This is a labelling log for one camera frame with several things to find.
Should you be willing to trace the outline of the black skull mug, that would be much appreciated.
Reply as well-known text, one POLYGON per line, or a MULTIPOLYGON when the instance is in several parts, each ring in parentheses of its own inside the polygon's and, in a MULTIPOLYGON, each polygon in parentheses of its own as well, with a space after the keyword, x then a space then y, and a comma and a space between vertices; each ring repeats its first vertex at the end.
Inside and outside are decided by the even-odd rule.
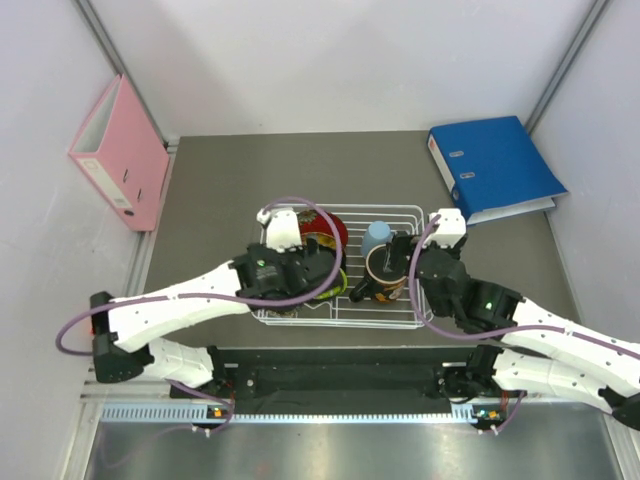
POLYGON ((364 275, 349 293, 349 300, 353 303, 365 299, 379 303, 397 300, 407 283, 408 269, 406 254, 392 260, 387 245, 376 246, 366 256, 364 275))

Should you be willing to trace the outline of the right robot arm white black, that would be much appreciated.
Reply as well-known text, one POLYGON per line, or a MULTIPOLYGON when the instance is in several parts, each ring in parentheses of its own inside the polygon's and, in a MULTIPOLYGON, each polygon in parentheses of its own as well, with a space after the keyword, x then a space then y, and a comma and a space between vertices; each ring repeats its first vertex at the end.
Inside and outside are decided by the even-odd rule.
POLYGON ((431 318, 450 318, 457 340, 479 342, 466 380, 476 394, 496 389, 541 393, 590 405, 623 425, 639 427, 639 346, 558 316, 522 294, 471 277, 461 261, 464 233, 447 238, 430 226, 400 232, 384 247, 386 271, 407 274, 431 318))

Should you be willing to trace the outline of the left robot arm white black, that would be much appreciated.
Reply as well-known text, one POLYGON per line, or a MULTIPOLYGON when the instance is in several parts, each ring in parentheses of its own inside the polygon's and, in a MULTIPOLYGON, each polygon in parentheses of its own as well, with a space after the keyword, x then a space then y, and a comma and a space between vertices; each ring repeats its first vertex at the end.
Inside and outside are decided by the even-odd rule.
POLYGON ((147 295, 93 294, 97 381, 115 384, 146 374, 180 382, 205 396, 220 394, 227 374, 212 351, 168 341, 166 335, 253 310, 294 309, 331 288, 340 276, 342 254, 315 239, 283 251, 252 243, 245 253, 207 273, 147 295))

